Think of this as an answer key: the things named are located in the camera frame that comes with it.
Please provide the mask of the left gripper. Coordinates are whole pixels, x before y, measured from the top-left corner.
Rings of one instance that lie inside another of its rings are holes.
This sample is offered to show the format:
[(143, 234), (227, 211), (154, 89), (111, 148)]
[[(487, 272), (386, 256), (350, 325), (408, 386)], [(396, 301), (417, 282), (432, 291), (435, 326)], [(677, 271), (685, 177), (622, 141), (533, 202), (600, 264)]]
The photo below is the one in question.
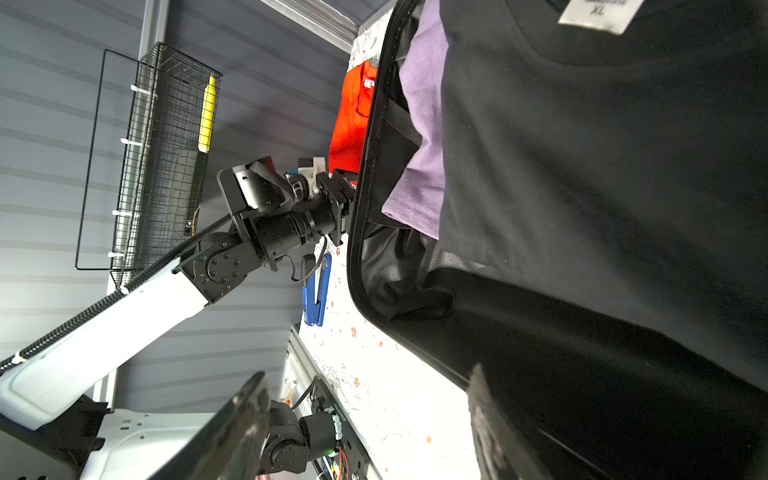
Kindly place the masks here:
[(313, 191), (306, 177), (281, 175), (264, 157), (219, 171), (217, 183), (250, 271), (275, 272), (282, 259), (316, 243), (343, 244), (356, 187), (342, 171), (319, 173)]

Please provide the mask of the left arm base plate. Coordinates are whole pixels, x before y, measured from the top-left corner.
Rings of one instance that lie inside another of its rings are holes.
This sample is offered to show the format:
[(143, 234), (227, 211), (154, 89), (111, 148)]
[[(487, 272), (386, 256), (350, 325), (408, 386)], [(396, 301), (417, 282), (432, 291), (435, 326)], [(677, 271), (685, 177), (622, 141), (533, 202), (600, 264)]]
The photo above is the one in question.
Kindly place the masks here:
[(260, 476), (312, 467), (322, 479), (367, 479), (371, 466), (348, 415), (320, 377), (294, 403), (270, 403)]

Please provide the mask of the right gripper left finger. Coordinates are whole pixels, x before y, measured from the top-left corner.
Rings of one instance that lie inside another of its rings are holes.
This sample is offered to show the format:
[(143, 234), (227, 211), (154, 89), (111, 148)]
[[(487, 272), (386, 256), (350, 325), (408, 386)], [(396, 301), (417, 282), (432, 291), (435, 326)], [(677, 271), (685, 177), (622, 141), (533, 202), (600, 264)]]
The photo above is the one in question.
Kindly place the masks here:
[(267, 376), (257, 372), (152, 477), (254, 479), (269, 428)]

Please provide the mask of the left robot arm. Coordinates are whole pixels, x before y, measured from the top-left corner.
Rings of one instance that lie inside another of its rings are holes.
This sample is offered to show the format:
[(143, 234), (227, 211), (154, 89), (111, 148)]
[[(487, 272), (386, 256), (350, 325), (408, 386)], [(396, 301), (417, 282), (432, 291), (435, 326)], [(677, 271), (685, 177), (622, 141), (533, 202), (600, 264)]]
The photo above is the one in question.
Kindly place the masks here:
[(215, 414), (140, 414), (89, 387), (259, 269), (340, 245), (355, 190), (343, 173), (284, 177), (269, 159), (222, 170), (229, 212), (127, 284), (1, 363), (5, 479), (255, 479), (342, 454), (329, 407), (299, 417), (251, 376)]

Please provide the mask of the red t-shirt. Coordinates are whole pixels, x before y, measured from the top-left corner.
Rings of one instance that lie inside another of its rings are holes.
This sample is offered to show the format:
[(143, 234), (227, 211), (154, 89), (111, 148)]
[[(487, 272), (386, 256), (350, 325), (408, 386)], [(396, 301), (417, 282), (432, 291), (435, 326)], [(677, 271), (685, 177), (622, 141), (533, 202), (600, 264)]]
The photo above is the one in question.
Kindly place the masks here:
[(378, 69), (364, 61), (344, 78), (328, 156), (331, 172), (360, 171), (377, 74)]

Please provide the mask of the purple trousers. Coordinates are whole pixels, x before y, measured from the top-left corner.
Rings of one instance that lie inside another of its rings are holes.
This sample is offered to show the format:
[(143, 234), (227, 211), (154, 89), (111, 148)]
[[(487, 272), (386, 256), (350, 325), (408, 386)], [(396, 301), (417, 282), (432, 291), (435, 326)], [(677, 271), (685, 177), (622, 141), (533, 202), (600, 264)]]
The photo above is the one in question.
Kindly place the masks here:
[(399, 74), (411, 121), (422, 142), (382, 212), (433, 239), (439, 238), (446, 185), (441, 86), (447, 51), (440, 3), (427, 1)]

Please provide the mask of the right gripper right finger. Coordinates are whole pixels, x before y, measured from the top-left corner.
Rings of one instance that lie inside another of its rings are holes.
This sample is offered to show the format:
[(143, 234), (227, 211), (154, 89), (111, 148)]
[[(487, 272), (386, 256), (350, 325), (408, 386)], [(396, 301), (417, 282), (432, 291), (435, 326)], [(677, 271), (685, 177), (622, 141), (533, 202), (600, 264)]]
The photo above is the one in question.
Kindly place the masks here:
[(495, 402), (480, 364), (471, 370), (466, 393), (480, 478), (539, 479), (535, 452)]

